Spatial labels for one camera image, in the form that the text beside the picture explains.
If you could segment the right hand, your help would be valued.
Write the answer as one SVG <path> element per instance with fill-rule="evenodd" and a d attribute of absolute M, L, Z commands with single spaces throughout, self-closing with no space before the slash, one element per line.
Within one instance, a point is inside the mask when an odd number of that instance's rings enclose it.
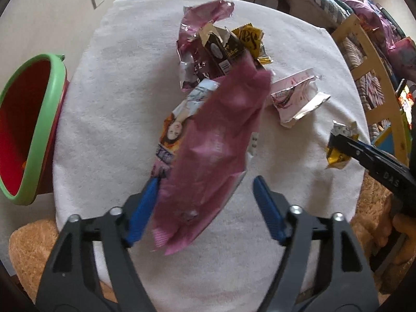
<path fill-rule="evenodd" d="M 375 240 L 380 249 L 370 261 L 373 270 L 390 263 L 408 262 L 415 256 L 415 218 L 402 213 L 391 218 L 389 213 L 384 213 L 376 228 Z"/>

